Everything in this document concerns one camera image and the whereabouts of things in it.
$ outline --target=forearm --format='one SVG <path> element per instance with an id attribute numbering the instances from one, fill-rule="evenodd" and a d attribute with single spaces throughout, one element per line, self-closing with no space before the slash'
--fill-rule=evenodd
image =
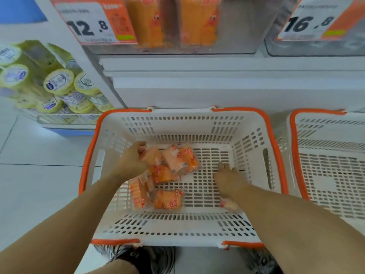
<path id="1" fill-rule="evenodd" d="M 115 192 L 109 176 L 34 227 L 0 253 L 2 273 L 74 273 Z"/>
<path id="2" fill-rule="evenodd" d="M 363 271 L 365 237 L 331 212 L 249 184 L 233 199 L 285 273 Z"/>

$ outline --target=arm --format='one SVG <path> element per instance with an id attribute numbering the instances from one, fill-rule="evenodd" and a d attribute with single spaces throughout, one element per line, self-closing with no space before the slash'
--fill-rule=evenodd
<path id="1" fill-rule="evenodd" d="M 307 200 L 253 186 L 220 163 L 214 175 L 222 197 L 246 213 L 285 274 L 364 273 L 365 237 Z"/>
<path id="2" fill-rule="evenodd" d="M 0 253 L 3 274 L 74 273 L 118 188 L 147 169 L 139 147 L 127 149 L 115 170 Z"/>

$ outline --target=person's left hand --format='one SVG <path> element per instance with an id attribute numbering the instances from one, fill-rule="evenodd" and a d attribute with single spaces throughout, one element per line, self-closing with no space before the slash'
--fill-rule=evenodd
<path id="1" fill-rule="evenodd" d="M 148 167 L 148 163 L 139 160 L 139 155 L 146 149 L 145 141 L 137 141 L 126 149 L 112 171 L 112 175 L 117 175 L 123 182 L 142 174 Z"/>

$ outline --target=person's right arm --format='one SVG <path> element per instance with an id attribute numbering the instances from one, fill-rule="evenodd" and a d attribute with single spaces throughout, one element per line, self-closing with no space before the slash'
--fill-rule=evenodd
<path id="1" fill-rule="evenodd" d="M 220 163 L 214 174 L 222 197 L 245 212 L 285 274 L 365 273 L 365 237 L 307 200 L 249 184 Z"/>

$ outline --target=basket rim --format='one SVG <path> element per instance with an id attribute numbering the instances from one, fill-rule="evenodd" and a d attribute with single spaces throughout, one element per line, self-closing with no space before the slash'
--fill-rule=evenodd
<path id="1" fill-rule="evenodd" d="M 275 161 L 276 161 L 276 165 L 277 165 L 277 169 L 278 169 L 279 180 L 280 180 L 280 185 L 281 185 L 281 193 L 289 194 L 288 183 L 287 183 L 285 167 L 284 167 L 284 161 L 281 156 L 279 145 L 276 142 L 276 139 L 274 136 L 274 131 L 271 127 L 271 121 L 270 121 L 269 116 L 263 110 L 260 110 L 257 108 L 251 108 L 251 107 L 227 107 L 227 108 L 210 108 L 210 109 L 213 112 L 223 112 L 223 111 L 247 111 L 247 112 L 249 112 L 249 111 L 251 111 L 251 112 L 258 113 L 264 119 L 266 128 L 267 128 L 267 134 L 269 136 L 271 147 L 273 148 L 274 157 L 275 157 Z M 94 149 L 96 146 L 96 142 L 97 142 L 104 118 L 106 116 L 108 116 L 109 114 L 117 113 L 117 112 L 145 112 L 145 113 L 148 113 L 148 112 L 152 112 L 152 111 L 153 111 L 152 109 L 146 109 L 146 110 L 133 109 L 133 108 L 116 109 L 116 110 L 106 111 L 99 117 L 98 122 L 96 123 L 94 136 L 93 136 L 91 143 L 89 145 L 89 148 L 86 152 L 83 169 L 81 172 L 80 184 L 79 184 L 79 195 L 82 194 L 86 190 L 86 181 L 87 181 L 87 177 L 88 177 L 90 162 L 91 162 L 92 155 L 94 153 Z M 113 244 L 123 245 L 123 244 L 131 244 L 131 243 L 138 244 L 139 242 L 140 242 L 139 239 L 119 239 L 119 240 L 92 239 L 92 241 L 91 241 L 92 244 L 105 244 L 105 245 L 113 245 Z M 247 243 L 247 242 L 240 242 L 240 241 L 224 241 L 222 243 L 222 245 L 234 245 L 234 246 L 245 247 L 245 248 L 264 247 L 264 244 L 261 242 Z"/>
<path id="2" fill-rule="evenodd" d="M 333 111 L 333 110 L 324 110 L 320 108 L 300 108 L 294 110 L 289 115 L 290 120 L 290 135 L 291 135 L 291 152 L 293 157 L 293 166 L 294 166 L 294 173 L 295 178 L 297 180 L 298 188 L 300 194 L 303 199 L 310 201 L 307 187 L 305 185 L 305 181 L 303 178 L 302 173 L 302 166 L 300 164 L 300 157 L 299 157 L 299 144 L 298 144 L 298 130 L 296 128 L 295 118 L 300 113 L 318 113 L 318 114 L 332 114 L 332 115 L 346 115 L 347 112 L 345 111 Z"/>

